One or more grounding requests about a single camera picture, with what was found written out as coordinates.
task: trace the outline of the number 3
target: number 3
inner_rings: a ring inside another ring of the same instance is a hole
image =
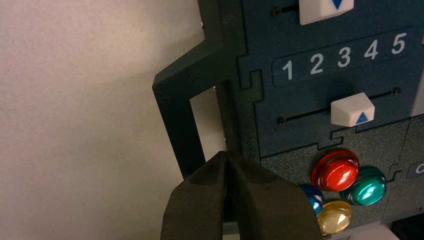
[[[404,48],[405,48],[405,41],[404,40],[399,40],[399,39],[400,38],[403,38],[403,37],[406,37],[406,36],[407,36],[407,33],[404,32],[404,33],[398,34],[394,38],[393,47],[396,47],[397,45],[400,45],[400,48],[398,50],[396,50],[396,49],[393,48],[391,50],[391,53],[392,54],[394,54],[394,55],[400,54],[404,50]]]
[[[346,62],[342,63],[341,61],[339,61],[337,63],[337,65],[341,68],[347,67],[351,63],[351,57],[349,56],[351,54],[351,48],[350,47],[343,47],[342,49],[340,49],[338,54],[342,55],[343,52],[345,52],[345,54],[343,56],[341,56],[341,59],[346,59]]]

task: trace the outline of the number 2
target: number 2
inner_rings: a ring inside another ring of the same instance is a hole
[[[349,56],[351,54],[351,48],[350,47],[343,47],[342,49],[340,49],[340,51],[338,52],[338,54],[342,55],[341,56],[341,59],[346,59],[346,62],[345,63],[342,63],[341,61],[339,61],[337,63],[337,65],[340,68],[347,67],[351,63],[351,57]]]
[[[403,38],[403,37],[406,37],[406,36],[407,36],[407,33],[404,32],[404,33],[398,34],[394,38],[393,47],[396,47],[397,45],[400,45],[400,48],[398,50],[396,50],[396,49],[393,48],[391,50],[391,53],[392,54],[394,54],[394,55],[400,54],[404,50],[404,48],[405,48],[405,41],[404,40],[399,40],[399,39],[400,38]]]
[[[293,79],[292,60],[288,61],[285,66],[282,67],[283,71],[288,70],[288,80]]]
[[[369,46],[368,50],[366,51],[366,53],[363,55],[364,58],[369,58],[371,57],[372,60],[374,60],[377,56],[377,54],[379,54],[379,52],[377,52],[377,44],[379,43],[379,41],[377,39],[375,39],[371,46]]]
[[[310,58],[310,62],[313,64],[315,62],[315,59],[318,59],[318,63],[310,71],[311,75],[324,72],[322,68],[318,69],[320,65],[324,62],[324,55],[322,55],[321,53],[317,53]]]

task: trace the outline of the green button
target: green button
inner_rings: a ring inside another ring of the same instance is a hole
[[[353,205],[368,206],[380,201],[386,193],[386,177],[376,167],[359,170],[355,183],[340,196]]]
[[[359,205],[371,205],[380,201],[386,192],[386,184],[381,179],[367,177],[361,179],[352,191],[352,198]]]

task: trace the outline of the textured surface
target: textured surface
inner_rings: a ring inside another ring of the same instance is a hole
[[[355,133],[354,128],[349,128],[335,132],[333,137],[342,136],[343,144],[338,147],[353,151],[361,167],[374,166],[389,176],[390,166],[396,164],[400,157],[408,124],[409,121],[405,120],[360,133]],[[312,166],[323,152],[325,150],[317,151],[317,146],[312,145],[263,158],[261,164],[294,183],[310,184]],[[341,198],[338,192],[324,192],[324,199],[330,201]],[[383,200],[371,206],[352,206],[349,228],[380,221],[387,199],[386,195]]]
[[[271,16],[274,6],[284,8],[286,2],[290,1],[245,0],[243,4],[248,54],[239,57],[238,67],[242,88],[254,88],[250,72],[261,70],[263,96],[254,103],[261,157],[315,143],[320,148],[337,144],[328,136],[341,128],[330,123],[326,109],[331,101],[360,92],[371,97],[398,87],[404,93],[373,99],[375,120],[363,124],[361,130],[411,115],[423,71],[422,1],[412,1],[412,5],[397,0],[386,4],[356,0],[354,10],[305,26],[299,24],[296,10]],[[395,36],[404,32],[407,47],[393,55]],[[364,53],[374,39],[378,40],[378,56],[371,60]],[[339,50],[346,46],[351,48],[351,64],[340,68]],[[323,54],[323,72],[311,75],[310,59],[315,54]],[[281,68],[289,60],[291,83],[276,84],[282,78],[276,71],[287,75]],[[286,119],[284,125],[277,124],[280,117]]]

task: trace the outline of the white wall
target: white wall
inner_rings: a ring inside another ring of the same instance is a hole
[[[182,177],[151,86],[203,38],[196,0],[0,0],[0,239],[159,239]]]

